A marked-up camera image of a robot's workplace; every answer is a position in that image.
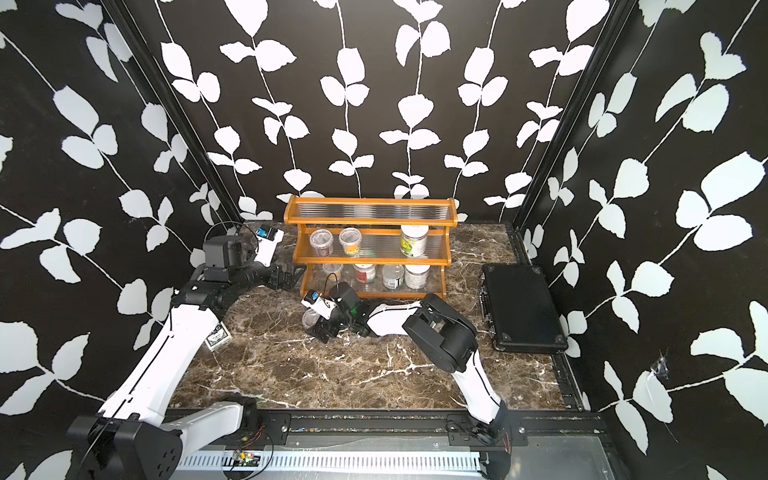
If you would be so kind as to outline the clear seed jar purple label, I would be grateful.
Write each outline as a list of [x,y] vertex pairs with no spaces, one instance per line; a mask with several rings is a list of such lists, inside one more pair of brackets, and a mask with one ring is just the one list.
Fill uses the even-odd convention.
[[311,330],[322,316],[312,309],[307,309],[302,316],[302,325],[305,330]]

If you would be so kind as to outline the small seed jar orange label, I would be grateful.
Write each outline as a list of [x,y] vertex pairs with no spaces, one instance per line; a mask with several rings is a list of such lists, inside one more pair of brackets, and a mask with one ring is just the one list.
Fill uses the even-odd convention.
[[333,279],[335,282],[342,280],[342,264],[323,264],[322,271],[325,279]]

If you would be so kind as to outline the clear seed jar dark contents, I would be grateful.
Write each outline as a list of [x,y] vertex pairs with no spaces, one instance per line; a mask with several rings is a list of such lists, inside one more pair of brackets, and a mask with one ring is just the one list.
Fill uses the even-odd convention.
[[309,243],[317,257],[333,255],[334,235],[327,229],[317,229],[309,236]]

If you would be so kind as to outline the clear seed jar orange contents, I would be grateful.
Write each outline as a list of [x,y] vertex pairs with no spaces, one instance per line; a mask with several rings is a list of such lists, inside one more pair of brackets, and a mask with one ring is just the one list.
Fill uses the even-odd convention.
[[345,228],[339,233],[340,245],[347,256],[356,257],[359,254],[362,237],[361,231],[353,227]]

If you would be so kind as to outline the large white jar green label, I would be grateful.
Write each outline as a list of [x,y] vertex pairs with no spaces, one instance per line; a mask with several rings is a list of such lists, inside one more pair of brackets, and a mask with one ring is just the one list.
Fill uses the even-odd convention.
[[402,225],[400,227],[400,249],[402,254],[410,258],[424,255],[429,230],[428,225]]

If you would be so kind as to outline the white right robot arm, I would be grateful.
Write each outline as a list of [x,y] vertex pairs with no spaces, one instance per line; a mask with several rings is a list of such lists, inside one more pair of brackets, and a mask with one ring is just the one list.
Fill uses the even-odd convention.
[[324,296],[311,290],[302,305],[318,319],[309,333],[323,342],[345,327],[361,336],[407,336],[437,368],[448,372],[464,396],[470,435],[485,445],[511,449],[507,407],[484,371],[477,330],[467,318],[435,294],[405,304],[362,299],[346,283]]

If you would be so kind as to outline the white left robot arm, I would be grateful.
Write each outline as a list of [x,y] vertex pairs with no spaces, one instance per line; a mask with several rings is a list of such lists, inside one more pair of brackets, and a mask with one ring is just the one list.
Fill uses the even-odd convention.
[[258,426],[254,402],[236,397],[168,421],[171,397],[228,309],[257,286],[289,291],[304,269],[273,261],[283,231],[263,225],[250,238],[213,237],[204,260],[171,299],[167,319],[144,356],[97,414],[67,431],[77,479],[168,479],[188,456],[241,429]]

